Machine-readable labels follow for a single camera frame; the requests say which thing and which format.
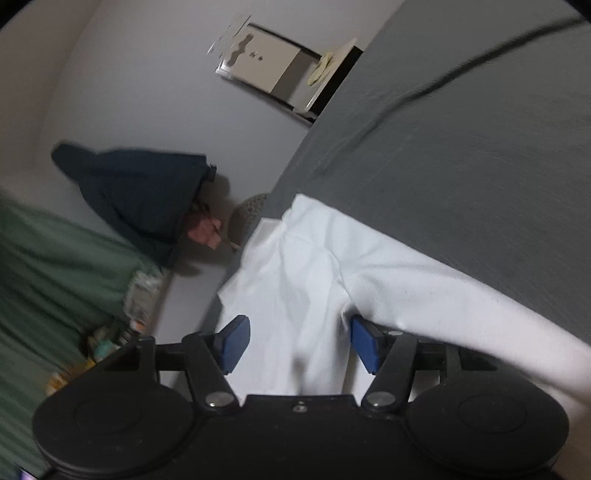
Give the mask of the white long sleeve shirt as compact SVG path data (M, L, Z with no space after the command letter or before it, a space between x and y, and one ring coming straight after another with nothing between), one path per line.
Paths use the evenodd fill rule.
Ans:
M219 290L226 324L249 318L249 347L229 382L249 394L360 396L349 318L494 356L540 382L572 416L590 407L590 349L483 283L322 202L297 195L263 218Z

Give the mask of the woven grey waste basket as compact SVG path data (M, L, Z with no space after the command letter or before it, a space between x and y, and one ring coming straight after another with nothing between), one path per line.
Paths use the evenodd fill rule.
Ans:
M269 197L267 193L253 195L236 206L235 210L232 211L228 220L228 227L226 228L228 240L232 244L237 246L242 244L245 235L249 233L250 227L256 223L260 211L263 210L263 205L266 203L267 197Z

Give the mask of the pink hanging cloth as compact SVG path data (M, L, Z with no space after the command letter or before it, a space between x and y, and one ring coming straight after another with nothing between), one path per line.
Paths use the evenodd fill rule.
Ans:
M197 212L188 217L187 236L194 243L215 250L221 245L222 221L209 213Z

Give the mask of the green curtain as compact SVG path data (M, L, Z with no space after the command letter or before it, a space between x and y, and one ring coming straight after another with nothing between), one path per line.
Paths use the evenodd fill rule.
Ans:
M124 300L140 274L160 279L163 271L124 242L2 196L2 478L45 471L31 425L46 385L84 362L86 331L128 326Z

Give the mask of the dark teal hanging jacket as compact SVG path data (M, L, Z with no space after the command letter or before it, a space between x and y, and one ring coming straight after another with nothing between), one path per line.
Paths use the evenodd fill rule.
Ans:
M88 206L116 233L158 265L170 269L191 205L216 167L201 154L57 144L53 163L77 184Z

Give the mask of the dark grey bed sheet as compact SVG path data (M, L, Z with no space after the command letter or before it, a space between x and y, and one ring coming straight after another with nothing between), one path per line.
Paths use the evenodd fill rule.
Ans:
M407 1L263 205L297 194L590 338L590 5Z

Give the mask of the clear plastic storage box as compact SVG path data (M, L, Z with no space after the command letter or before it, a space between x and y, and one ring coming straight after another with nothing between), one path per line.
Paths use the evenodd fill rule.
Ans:
M123 311L133 321L148 324L160 296L162 275L136 271L123 300Z

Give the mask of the cream and black wooden chair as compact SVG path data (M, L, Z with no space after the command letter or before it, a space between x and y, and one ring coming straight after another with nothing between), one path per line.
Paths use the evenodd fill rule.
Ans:
M353 39L332 53L325 76L308 86L308 76L324 54L245 21L221 47L215 73L312 124L359 61L363 50Z

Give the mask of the yellow item on chair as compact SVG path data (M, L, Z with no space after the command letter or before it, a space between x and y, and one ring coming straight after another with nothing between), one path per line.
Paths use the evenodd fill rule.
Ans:
M318 83L318 81L325 76L325 71L328 69L329 64L331 64L333 56L334 54L332 53L332 51L329 51L322 55L321 59L318 60L318 64L315 65L314 71L312 71L311 75L308 76L308 86L315 85L315 83Z

